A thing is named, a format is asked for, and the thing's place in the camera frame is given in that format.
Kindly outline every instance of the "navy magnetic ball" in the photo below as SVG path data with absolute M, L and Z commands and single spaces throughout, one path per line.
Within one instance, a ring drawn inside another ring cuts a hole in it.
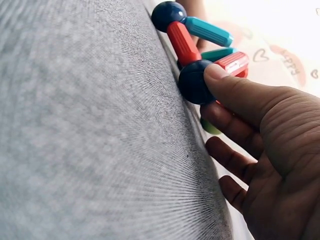
M 195 61 L 185 66 L 179 76 L 178 88 L 181 95 L 197 105 L 209 104 L 216 100 L 210 93 L 204 79 L 204 71 L 212 64 L 208 60 Z
M 181 22 L 187 17 L 185 8 L 175 1 L 165 1 L 158 4 L 151 15 L 151 21 L 156 29 L 166 33 L 172 22 Z
M 179 60 L 176 61 L 176 65 L 178 67 L 178 69 L 181 71 L 184 67 L 180 64 Z

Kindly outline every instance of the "green ball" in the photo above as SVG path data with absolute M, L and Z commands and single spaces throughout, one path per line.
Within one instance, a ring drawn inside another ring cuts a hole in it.
M 212 135 L 219 135 L 221 132 L 216 129 L 210 122 L 204 120 L 203 118 L 200 118 L 200 123 L 202 128 L 209 134 Z

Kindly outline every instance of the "skin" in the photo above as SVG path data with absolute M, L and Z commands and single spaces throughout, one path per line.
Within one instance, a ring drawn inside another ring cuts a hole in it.
M 176 0 L 176 2 L 180 3 L 184 7 L 188 16 L 208 21 L 204 0 Z M 208 48 L 210 48 L 210 42 L 196 36 L 192 36 L 192 39 L 200 53 L 206 52 Z
M 225 198 L 256 240 L 320 239 L 320 99 L 228 76 L 216 64 L 204 78 L 221 104 L 202 106 L 202 118 L 252 155 L 216 136 L 207 141 L 209 154 L 248 185 L 223 176 Z

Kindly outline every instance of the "gray cushion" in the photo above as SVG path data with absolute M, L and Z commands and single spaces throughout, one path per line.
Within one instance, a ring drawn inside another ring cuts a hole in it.
M 143 3 L 0 0 L 0 239 L 226 240 Z

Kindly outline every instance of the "magnetic stick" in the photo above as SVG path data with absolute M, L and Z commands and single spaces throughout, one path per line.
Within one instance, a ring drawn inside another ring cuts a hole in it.
M 210 64 L 212 64 L 211 61 L 198 60 L 182 69 L 178 80 L 178 88 L 187 101 L 203 105 L 216 100 L 204 79 L 204 71 Z
M 248 69 L 249 57 L 245 53 L 238 51 L 214 63 L 220 65 L 231 76 L 240 77 L 241 73 Z
M 234 40 L 229 32 L 194 16 L 188 16 L 184 24 L 191 35 L 222 47 L 230 47 Z
M 167 35 L 182 67 L 202 59 L 184 24 L 178 21 L 172 22 L 167 28 Z
M 207 120 L 204 120 L 203 118 L 200 118 L 200 124 L 202 128 L 209 134 L 212 134 L 212 135 L 221 134 L 221 132 L 215 126 L 213 126 L 210 122 L 208 122 Z
M 202 56 L 202 59 L 209 60 L 214 63 L 215 61 L 223 59 L 224 57 L 226 57 L 230 54 L 234 54 L 235 52 L 237 52 L 237 50 L 235 48 L 225 47 L 225 48 L 218 49 L 218 50 L 204 52 L 201 54 L 201 56 Z
M 151 21 L 156 29 L 166 33 L 172 22 L 184 22 L 187 17 L 185 8 L 174 1 L 165 1 L 158 4 L 151 15 Z

